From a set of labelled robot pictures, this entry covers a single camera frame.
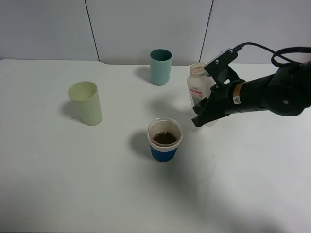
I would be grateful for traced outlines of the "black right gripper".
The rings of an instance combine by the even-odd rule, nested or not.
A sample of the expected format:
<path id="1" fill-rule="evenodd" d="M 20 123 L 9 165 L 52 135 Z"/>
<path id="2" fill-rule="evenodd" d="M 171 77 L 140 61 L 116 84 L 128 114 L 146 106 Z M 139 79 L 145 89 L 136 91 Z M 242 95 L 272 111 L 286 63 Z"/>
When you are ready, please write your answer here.
<path id="1" fill-rule="evenodd" d="M 230 114 L 261 110 L 261 79 L 234 81 L 217 88 L 210 99 L 204 98 L 193 106 L 196 127 L 224 118 Z"/>

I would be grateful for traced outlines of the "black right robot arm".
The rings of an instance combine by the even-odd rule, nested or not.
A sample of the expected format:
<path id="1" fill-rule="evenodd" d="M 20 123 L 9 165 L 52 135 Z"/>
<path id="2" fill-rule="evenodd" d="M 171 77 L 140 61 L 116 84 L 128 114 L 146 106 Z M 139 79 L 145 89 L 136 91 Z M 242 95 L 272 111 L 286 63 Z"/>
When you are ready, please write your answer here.
<path id="1" fill-rule="evenodd" d="M 211 94 L 193 107 L 192 122 L 201 127 L 230 114 L 270 111 L 294 117 L 311 105 L 311 64 L 279 68 L 275 74 L 245 81 L 230 67 L 205 70 L 215 81 Z"/>

